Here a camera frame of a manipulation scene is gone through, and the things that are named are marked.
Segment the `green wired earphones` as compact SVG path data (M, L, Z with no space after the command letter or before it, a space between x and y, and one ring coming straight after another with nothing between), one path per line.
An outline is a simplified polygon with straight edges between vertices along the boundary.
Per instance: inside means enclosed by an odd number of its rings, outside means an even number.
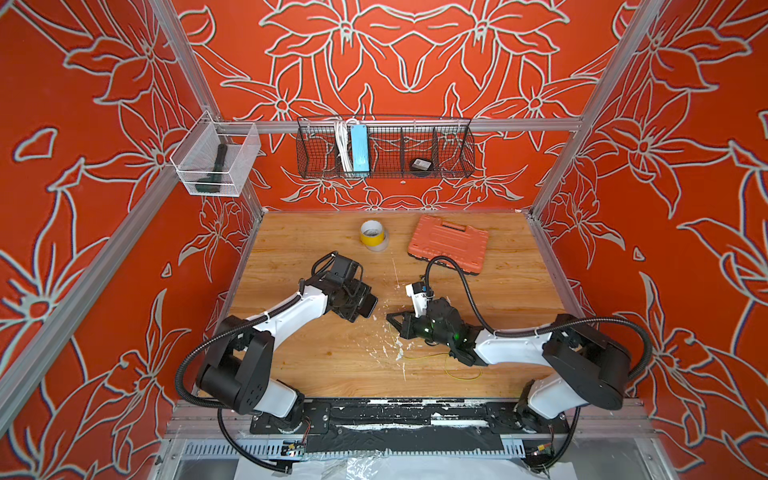
M408 349L401 347L396 360L405 366L432 365L439 367L444 375L461 382L473 382L479 380L483 373L480 370L473 370L471 367L461 366L449 355L447 351L437 353L421 354L420 356L408 355Z

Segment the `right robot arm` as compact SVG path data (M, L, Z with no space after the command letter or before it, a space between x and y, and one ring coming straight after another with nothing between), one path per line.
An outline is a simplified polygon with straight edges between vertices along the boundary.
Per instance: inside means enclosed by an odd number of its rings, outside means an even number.
M401 338L445 346L450 357L469 367L510 363L552 369L525 386L516 404L524 419L552 420L586 405L619 410L628 384L652 357L649 331L624 318L560 314L550 324L503 330L490 326L474 300L469 305L478 322L467 323L447 298L436 297L429 272L406 292L412 310L386 317Z

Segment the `blue smartphone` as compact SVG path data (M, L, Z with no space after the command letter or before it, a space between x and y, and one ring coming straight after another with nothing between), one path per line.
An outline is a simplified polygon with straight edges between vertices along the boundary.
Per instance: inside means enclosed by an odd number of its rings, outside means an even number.
M378 304L378 298L372 293L367 293L357 306L357 314L363 318L370 318Z

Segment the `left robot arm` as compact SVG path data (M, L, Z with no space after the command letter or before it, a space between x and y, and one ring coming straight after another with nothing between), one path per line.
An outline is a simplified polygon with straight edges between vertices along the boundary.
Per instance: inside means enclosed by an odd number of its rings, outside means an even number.
M256 316L222 320L214 335L181 362L175 390L198 407L295 422L303 395L271 377L275 351L327 313L353 323L370 317L377 302L364 282L363 266L332 251L313 264L310 276L284 301Z

